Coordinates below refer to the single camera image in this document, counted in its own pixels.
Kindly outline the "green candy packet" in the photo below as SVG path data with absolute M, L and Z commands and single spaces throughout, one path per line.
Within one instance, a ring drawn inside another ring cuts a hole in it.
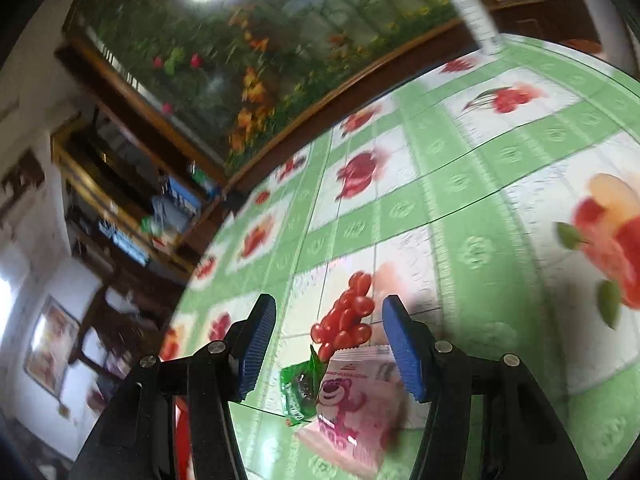
M 316 404 L 326 363 L 313 346 L 309 347 L 307 361 L 280 370 L 282 410 L 288 426 L 308 422 L 316 416 Z

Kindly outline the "pink Lotso bear packet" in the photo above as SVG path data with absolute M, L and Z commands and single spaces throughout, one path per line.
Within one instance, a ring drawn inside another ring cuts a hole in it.
M 406 390 L 388 344 L 338 350 L 316 396 L 316 416 L 295 437 L 322 460 L 373 479 L 399 426 Z

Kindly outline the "red snack packet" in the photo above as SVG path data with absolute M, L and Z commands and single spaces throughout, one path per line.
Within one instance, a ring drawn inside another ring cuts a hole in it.
M 179 480 L 194 480 L 191 450 L 190 414 L 186 400 L 175 396 L 175 464 Z

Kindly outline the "blue thermos jug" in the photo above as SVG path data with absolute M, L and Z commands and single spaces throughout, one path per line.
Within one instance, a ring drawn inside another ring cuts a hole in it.
M 200 213 L 201 201 L 174 177 L 165 174 L 162 189 L 163 193 L 169 196 L 176 206 L 183 209 L 189 216 L 193 217 Z

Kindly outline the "framed landscape painting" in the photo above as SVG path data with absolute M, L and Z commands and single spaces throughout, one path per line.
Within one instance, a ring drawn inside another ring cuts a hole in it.
M 55 399 L 61 395 L 79 327 L 76 318 L 48 295 L 32 331 L 23 368 Z

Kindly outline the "flower glass display cabinet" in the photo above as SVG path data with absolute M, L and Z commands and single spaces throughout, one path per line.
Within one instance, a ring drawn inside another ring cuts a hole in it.
M 178 169 L 253 185 L 317 136 L 401 121 L 392 91 L 474 48 L 450 0 L 75 0 L 56 56 Z

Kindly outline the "white spray bottle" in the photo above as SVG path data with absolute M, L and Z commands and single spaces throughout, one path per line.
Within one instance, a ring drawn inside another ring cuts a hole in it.
M 449 1 L 484 54 L 497 55 L 503 50 L 496 24 L 480 0 Z

